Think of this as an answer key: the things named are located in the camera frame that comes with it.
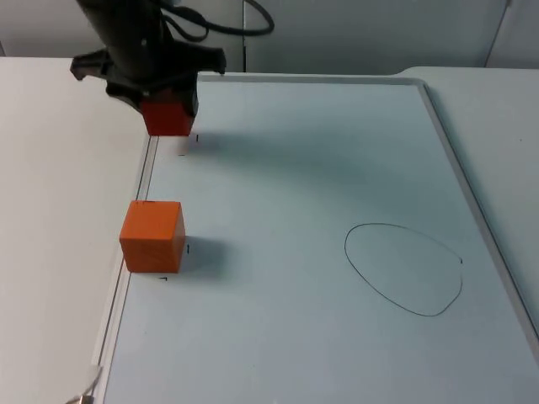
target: gray background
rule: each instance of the gray background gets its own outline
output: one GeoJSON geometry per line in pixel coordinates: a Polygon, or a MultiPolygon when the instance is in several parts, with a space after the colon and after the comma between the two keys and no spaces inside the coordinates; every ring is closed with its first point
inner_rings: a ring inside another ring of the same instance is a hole
{"type": "MultiPolygon", "coordinates": [[[[225,48],[231,72],[242,71],[244,62],[249,72],[341,74],[389,74],[411,66],[539,67],[535,0],[260,2],[277,28],[270,37],[246,40],[245,61],[243,38],[211,34],[206,41],[225,48]]],[[[182,4],[221,24],[260,23],[243,0],[182,4]]],[[[69,57],[100,46],[75,0],[2,0],[0,42],[6,56],[69,57]]]]}

